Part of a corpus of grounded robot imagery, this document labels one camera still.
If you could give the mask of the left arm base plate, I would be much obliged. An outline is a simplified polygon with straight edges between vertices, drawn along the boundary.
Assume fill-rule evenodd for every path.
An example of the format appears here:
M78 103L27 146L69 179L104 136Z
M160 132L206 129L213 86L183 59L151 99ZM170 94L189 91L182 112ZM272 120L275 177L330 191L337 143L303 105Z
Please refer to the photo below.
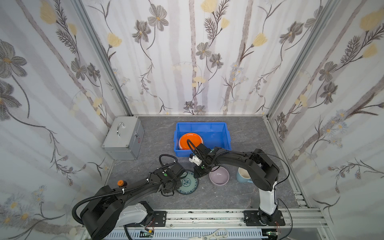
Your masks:
M146 228L165 227L167 220L167 211L154 211L144 218L141 222Z

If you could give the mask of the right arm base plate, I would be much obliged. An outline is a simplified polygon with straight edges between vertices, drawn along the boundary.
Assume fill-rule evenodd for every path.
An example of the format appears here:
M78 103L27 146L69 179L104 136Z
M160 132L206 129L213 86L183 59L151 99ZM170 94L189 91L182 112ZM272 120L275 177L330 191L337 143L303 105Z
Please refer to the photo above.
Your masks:
M247 227L285 226L285 219L281 211L276 210L272 215L262 211L244 211L244 223Z

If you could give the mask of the blue floral green plate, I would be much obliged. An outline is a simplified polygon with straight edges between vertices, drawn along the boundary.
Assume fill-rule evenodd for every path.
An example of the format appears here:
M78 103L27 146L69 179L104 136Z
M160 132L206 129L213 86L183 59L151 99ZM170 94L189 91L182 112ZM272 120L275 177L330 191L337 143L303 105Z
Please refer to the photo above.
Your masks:
M182 175L181 187L177 189L177 192L182 195L189 195L195 192L199 185L199 179L195 178L194 172L186 170Z

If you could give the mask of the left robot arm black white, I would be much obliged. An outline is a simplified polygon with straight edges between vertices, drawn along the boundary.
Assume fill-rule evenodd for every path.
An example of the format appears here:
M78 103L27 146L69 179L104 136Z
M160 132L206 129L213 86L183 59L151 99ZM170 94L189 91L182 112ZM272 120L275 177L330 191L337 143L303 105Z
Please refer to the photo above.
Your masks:
M185 171L181 164L174 162L131 185L115 189L104 186L95 196L78 202L72 209L72 216L86 227L92 240L101 240L117 226L120 214L129 204L157 192L174 193L180 188Z

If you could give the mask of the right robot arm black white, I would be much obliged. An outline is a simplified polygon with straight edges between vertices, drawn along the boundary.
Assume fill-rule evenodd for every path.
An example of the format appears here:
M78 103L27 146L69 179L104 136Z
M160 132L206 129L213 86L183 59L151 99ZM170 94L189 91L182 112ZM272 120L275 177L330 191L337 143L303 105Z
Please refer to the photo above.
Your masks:
M277 219L278 204L276 185L280 169L266 153L260 149L252 152L235 152L224 148L207 148L204 144L194 146L189 144L192 151L190 160L196 164L194 175L201 178L222 165L239 167L248 172L253 184L259 189L260 204L258 221L263 225L270 225Z

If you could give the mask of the orange plate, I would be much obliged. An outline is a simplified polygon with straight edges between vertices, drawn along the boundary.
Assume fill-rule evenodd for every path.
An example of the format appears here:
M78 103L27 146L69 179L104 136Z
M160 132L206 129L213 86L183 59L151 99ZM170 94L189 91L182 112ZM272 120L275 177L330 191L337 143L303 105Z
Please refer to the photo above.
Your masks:
M192 145L188 144L188 142L191 142L194 146L197 147L199 144L203 144L204 140L200 135L196 133L186 133L179 139L179 149L189 150Z

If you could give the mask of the purple bowl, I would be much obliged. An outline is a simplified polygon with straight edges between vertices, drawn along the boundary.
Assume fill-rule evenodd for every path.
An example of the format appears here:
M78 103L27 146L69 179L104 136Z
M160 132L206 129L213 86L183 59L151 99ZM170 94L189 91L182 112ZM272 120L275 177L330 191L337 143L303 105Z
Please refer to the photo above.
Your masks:
M223 186L228 183L230 174L224 167L217 166L210 171L209 178L214 185Z

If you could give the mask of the blue plastic bin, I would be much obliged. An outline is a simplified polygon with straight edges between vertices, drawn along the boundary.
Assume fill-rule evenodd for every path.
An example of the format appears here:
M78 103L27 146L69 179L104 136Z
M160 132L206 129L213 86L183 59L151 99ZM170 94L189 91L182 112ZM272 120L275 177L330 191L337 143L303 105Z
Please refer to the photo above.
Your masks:
M188 133L198 134L210 149L221 147L232 150L230 132L225 122L179 122L174 132L174 152L177 157L185 158L192 153L189 147L186 150L179 147L180 138Z

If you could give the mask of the light blue mug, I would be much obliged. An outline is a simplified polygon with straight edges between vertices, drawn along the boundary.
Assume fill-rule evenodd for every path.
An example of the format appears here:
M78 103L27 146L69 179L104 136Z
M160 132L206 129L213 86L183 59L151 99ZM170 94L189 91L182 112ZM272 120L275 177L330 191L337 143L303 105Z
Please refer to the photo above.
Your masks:
M253 183L250 174L243 168L238 168L237 181L239 183Z

